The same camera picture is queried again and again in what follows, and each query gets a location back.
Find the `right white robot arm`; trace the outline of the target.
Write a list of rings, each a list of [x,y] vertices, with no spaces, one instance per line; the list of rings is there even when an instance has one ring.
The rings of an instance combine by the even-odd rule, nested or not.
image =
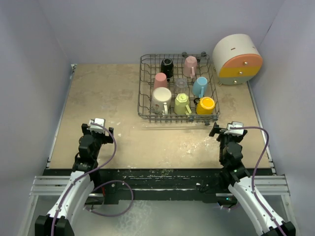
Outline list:
[[[252,174],[242,163],[243,140],[249,129],[258,129],[266,134],[266,143],[256,163]],[[226,128],[214,123],[209,133],[210,137],[218,134],[220,143],[219,162],[222,165],[220,171],[219,187],[223,192],[230,192],[242,206],[251,220],[257,235],[259,236],[294,236],[296,228],[292,222],[284,221],[258,190],[254,178],[258,165],[268,147],[269,133],[262,127],[246,126],[243,123],[233,121]]]

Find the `yellow mug black handle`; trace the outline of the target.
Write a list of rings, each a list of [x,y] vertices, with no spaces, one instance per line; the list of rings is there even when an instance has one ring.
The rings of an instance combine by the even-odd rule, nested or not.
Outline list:
[[[215,109],[216,103],[211,97],[195,98],[196,113],[198,115],[211,115]]]

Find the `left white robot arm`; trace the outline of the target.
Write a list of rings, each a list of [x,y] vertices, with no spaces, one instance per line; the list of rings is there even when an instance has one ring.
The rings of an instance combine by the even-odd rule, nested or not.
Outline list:
[[[98,154],[101,146],[114,143],[114,128],[105,128],[105,119],[95,118],[83,123],[78,153],[69,181],[55,205],[35,221],[36,236],[73,236],[76,216],[90,193],[101,188]]]

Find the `white floral mug green inside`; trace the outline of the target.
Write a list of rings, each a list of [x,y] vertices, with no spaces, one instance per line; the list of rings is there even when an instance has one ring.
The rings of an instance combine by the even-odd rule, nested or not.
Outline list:
[[[172,93],[168,88],[159,87],[152,94],[152,110],[156,114],[168,115]]]

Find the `clear glass cup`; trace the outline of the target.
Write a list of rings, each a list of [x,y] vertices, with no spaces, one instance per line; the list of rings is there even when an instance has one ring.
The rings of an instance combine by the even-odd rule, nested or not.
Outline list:
[[[175,85],[174,85],[174,93],[175,94],[185,93],[187,88],[188,88],[187,78],[177,78],[175,80]]]

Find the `light green faceted mug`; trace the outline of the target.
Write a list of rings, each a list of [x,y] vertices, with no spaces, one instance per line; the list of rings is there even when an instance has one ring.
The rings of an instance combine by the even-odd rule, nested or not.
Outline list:
[[[177,94],[175,98],[174,112],[177,115],[191,114],[190,101],[188,95],[186,95],[185,93]]]

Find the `light blue mug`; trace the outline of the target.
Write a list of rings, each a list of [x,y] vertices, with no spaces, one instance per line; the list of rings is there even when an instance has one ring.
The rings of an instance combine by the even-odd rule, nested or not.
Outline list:
[[[208,81],[205,77],[199,77],[193,84],[192,93],[194,96],[202,98],[208,87]]]

